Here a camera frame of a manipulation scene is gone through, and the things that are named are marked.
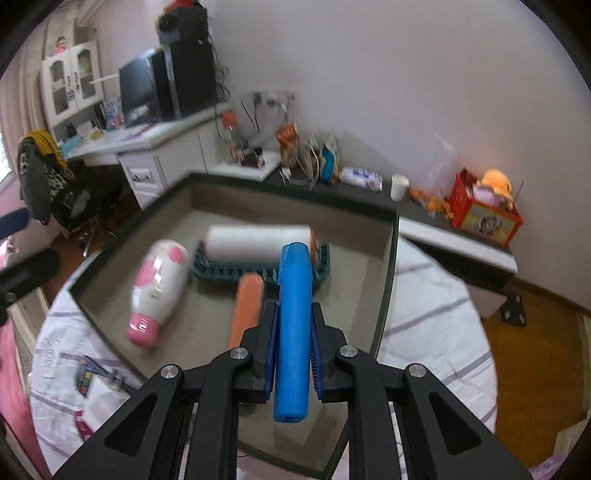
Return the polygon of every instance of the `window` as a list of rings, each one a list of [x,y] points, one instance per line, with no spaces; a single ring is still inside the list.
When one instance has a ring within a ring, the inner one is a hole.
[[[0,182],[8,177],[11,171],[12,169],[8,162],[8,155],[4,148],[4,140],[2,139],[2,133],[0,132]]]

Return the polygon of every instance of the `gray tray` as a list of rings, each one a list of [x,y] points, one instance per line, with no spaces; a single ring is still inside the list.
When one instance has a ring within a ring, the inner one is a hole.
[[[141,378],[165,364],[189,369],[226,350],[235,286],[189,283],[156,351],[126,336],[130,292],[150,246],[162,238],[191,253],[217,223],[308,224],[330,244],[330,277],[314,291],[328,325],[348,342],[376,355],[394,273],[396,215],[314,192],[248,180],[191,174],[156,200],[121,232],[70,289],[74,300],[109,347]],[[267,300],[277,291],[267,288]],[[308,417],[299,424],[272,420],[273,400],[241,414],[240,447],[264,460],[316,478],[330,478],[346,445],[346,404],[323,405],[310,381]]]

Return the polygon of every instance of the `orange cylinder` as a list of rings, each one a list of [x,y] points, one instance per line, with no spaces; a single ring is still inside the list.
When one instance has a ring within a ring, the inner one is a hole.
[[[265,281],[258,273],[245,273],[240,277],[232,311],[228,348],[240,346],[244,331],[258,325],[264,293]]]

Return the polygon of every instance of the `red box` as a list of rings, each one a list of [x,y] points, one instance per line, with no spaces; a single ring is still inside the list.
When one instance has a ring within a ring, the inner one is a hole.
[[[515,207],[513,213],[509,213],[471,198],[466,188],[472,189],[475,183],[476,177],[466,169],[456,173],[449,197],[453,213],[452,226],[508,247],[518,228],[523,225],[523,218]]]

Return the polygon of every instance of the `glass cabinet door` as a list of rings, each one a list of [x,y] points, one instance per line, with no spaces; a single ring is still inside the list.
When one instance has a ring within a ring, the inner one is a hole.
[[[81,95],[83,100],[87,100],[96,95],[96,88],[94,84],[90,83],[94,80],[92,52],[85,48],[78,53],[76,61],[78,63],[78,72],[74,75],[79,76],[79,78],[76,78],[76,93]]]
[[[88,108],[103,99],[103,87],[100,83],[91,83],[100,78],[99,50],[95,41],[81,43],[70,49],[74,91],[78,110]]]
[[[55,114],[59,115],[69,108],[68,83],[72,82],[72,79],[66,73],[66,67],[63,61],[56,60],[50,65],[50,78],[53,108]]]

